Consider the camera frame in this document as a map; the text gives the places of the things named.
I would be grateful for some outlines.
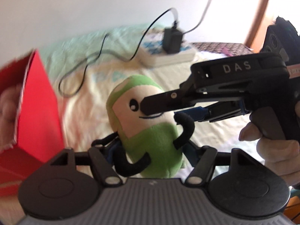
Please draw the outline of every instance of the metal pin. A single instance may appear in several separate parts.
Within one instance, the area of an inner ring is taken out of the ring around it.
[[[192,176],[187,179],[187,182],[191,185],[199,185],[200,183],[202,183],[202,178]]]
[[[117,185],[121,182],[121,179],[118,178],[118,177],[114,177],[114,176],[110,176],[110,177],[107,177],[105,179],[105,182],[108,184],[108,185]]]
[[[171,94],[171,98],[172,99],[175,99],[177,97],[177,93],[176,92],[173,92],[172,94]]]

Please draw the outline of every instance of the finger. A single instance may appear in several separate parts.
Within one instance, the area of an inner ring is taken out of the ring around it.
[[[280,162],[265,162],[265,166],[278,176],[288,175],[300,171],[300,154],[296,157]]]
[[[3,108],[3,104],[7,100],[12,100],[16,104],[19,102],[21,87],[19,85],[9,87],[0,95],[0,110]]]
[[[281,178],[288,186],[294,186],[300,183],[300,171],[288,175],[282,175]]]
[[[17,115],[17,105],[9,100],[3,104],[2,117],[7,121],[15,121]]]
[[[248,123],[240,132],[238,137],[239,141],[253,141],[262,137],[262,133],[259,131],[253,123]]]
[[[300,145],[296,140],[270,140],[262,137],[256,150],[266,161],[280,162],[296,157],[300,152]]]
[[[298,101],[295,105],[295,112],[297,116],[300,118],[300,101]]]
[[[14,140],[15,126],[13,122],[0,119],[0,150]]]

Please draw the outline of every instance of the green plush toy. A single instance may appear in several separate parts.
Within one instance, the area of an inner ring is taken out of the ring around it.
[[[194,121],[184,113],[146,116],[140,111],[143,98],[162,92],[151,78],[133,75],[108,97],[106,109],[115,132],[112,138],[118,137],[121,141],[121,146],[114,150],[113,164],[122,176],[140,173],[144,178],[170,178],[182,165],[181,147],[193,134]],[[180,137],[176,122],[184,127]]]

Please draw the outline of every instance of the black handle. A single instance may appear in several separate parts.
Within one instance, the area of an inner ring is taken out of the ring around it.
[[[251,122],[266,138],[296,140],[300,143],[299,118],[295,113],[295,104],[299,100],[300,91],[298,81],[290,80],[280,89],[264,96],[261,107],[250,115]]]

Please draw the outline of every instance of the camera lens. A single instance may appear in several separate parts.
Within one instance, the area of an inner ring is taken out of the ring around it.
[[[271,39],[272,46],[274,46],[274,48],[276,48],[278,46],[278,42],[277,42],[275,35],[271,35],[270,39]]]
[[[269,46],[266,46],[262,49],[263,52],[272,52],[271,48]]]

